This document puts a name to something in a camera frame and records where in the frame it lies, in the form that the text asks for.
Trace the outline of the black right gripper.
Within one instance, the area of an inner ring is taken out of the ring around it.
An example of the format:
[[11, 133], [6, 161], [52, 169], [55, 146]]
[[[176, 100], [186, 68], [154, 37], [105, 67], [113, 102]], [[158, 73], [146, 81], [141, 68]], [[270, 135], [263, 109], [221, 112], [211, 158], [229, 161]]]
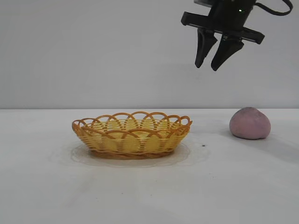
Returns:
[[194, 3], [209, 7], [208, 15], [184, 12], [181, 23], [198, 28], [195, 66], [200, 68], [207, 54], [217, 42], [214, 32], [223, 34], [211, 68], [217, 71], [223, 63], [244, 46], [242, 40], [261, 44], [264, 35], [244, 26], [251, 13], [254, 0], [195, 0]]

